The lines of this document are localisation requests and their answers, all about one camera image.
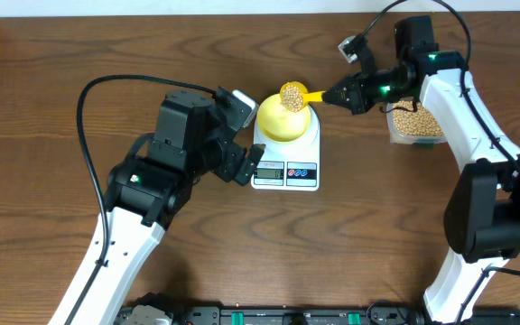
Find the yellow plastic measuring scoop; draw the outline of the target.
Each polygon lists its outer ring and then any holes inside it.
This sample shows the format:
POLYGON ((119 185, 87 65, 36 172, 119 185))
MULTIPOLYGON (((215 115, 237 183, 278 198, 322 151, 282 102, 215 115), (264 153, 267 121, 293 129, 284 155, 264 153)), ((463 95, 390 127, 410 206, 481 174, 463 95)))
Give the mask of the yellow plastic measuring scoop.
POLYGON ((293 113, 300 112, 312 102, 322 102, 323 94, 323 91, 309 92, 308 89, 298 81, 285 83, 279 93, 282 106, 293 113))

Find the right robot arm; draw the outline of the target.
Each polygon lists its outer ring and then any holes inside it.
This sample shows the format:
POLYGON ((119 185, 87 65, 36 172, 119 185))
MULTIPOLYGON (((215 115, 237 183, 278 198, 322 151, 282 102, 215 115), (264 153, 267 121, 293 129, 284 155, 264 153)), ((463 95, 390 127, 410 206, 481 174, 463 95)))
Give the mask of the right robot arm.
POLYGON ((325 91, 324 102, 355 115, 409 98, 437 121, 460 169, 444 212, 449 250, 423 295, 428 324, 472 322, 473 307, 497 273, 520 254, 520 148, 500 129, 469 73, 469 55, 444 51, 429 16, 395 25, 397 65, 380 70, 364 34, 339 51, 359 72, 325 91))

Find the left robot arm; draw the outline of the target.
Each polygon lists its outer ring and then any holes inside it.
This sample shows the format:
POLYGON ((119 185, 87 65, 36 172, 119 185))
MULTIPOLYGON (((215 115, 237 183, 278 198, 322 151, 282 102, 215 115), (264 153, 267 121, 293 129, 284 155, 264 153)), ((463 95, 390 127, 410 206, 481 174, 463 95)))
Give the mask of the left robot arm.
POLYGON ((264 149, 246 149, 234 139, 257 109, 239 90, 166 94, 154 131, 140 135, 109 173, 88 251, 51 323, 113 323, 196 180, 213 172, 225 182, 249 183, 264 149))

